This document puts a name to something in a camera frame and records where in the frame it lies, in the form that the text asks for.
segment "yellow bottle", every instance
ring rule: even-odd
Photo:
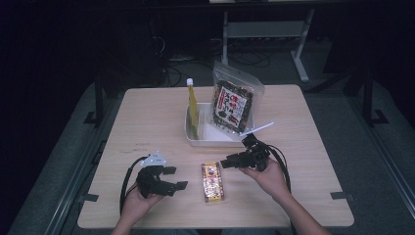
[[[190,123],[193,133],[193,138],[195,140],[198,138],[198,122],[199,122],[199,114],[198,114],[198,105],[196,102],[195,92],[193,91],[193,79],[187,79],[187,88],[189,90],[189,114],[190,114]]]

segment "resealable bag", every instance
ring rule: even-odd
[[[231,134],[254,129],[264,85],[253,75],[218,61],[213,68],[211,124]]]

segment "white tray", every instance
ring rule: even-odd
[[[184,129],[191,146],[195,147],[244,147],[243,137],[235,135],[231,138],[226,133],[209,123],[211,110],[210,103],[198,103],[199,124],[198,139],[195,139],[191,129],[189,108],[186,112]]]

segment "forearm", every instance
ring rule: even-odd
[[[284,209],[299,234],[330,234],[291,194],[274,200]]]
[[[128,235],[130,233],[132,226],[133,224],[121,218],[116,224],[116,227],[112,232],[112,235]]]

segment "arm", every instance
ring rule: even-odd
[[[116,224],[112,235],[127,235],[132,226],[140,220],[156,203],[164,196],[149,195],[145,199],[138,191],[136,184],[131,186],[130,191],[125,198],[124,207],[122,208],[121,217]]]
[[[253,178],[284,209],[299,234],[330,234],[291,195],[277,162],[268,159],[268,166],[263,172],[248,167],[240,170]]]

